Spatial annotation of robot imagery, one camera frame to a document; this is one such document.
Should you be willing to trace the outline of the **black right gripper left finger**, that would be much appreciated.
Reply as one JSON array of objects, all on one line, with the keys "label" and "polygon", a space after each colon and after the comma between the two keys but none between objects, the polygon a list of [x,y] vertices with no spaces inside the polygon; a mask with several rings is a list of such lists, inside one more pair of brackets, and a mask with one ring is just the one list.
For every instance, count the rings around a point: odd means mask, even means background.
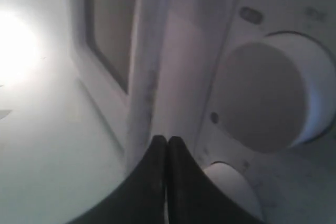
[{"label": "black right gripper left finger", "polygon": [[104,200],[70,223],[165,223],[167,140],[156,135],[132,173]]}]

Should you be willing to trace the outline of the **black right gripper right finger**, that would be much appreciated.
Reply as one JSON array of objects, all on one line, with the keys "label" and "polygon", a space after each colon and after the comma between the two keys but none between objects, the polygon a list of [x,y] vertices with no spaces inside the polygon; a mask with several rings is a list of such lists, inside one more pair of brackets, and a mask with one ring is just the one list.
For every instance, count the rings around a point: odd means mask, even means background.
[{"label": "black right gripper right finger", "polygon": [[178,136],[167,146],[167,209],[169,223],[263,223],[211,182]]}]

